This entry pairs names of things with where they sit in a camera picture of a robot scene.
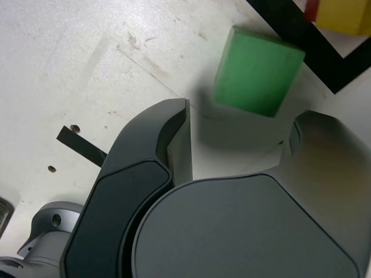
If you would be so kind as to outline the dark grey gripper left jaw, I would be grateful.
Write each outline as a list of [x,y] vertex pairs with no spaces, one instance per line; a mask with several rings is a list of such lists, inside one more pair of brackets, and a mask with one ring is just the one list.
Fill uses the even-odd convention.
[[173,98],[125,125],[64,251],[63,277],[132,277],[135,233],[148,209],[174,187],[168,146],[189,121],[189,101]]

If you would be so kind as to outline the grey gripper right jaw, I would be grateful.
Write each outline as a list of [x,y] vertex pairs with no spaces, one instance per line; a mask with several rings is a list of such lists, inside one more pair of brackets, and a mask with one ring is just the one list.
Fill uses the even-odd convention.
[[177,186],[146,212],[133,277],[364,277],[365,146],[298,116],[279,165]]

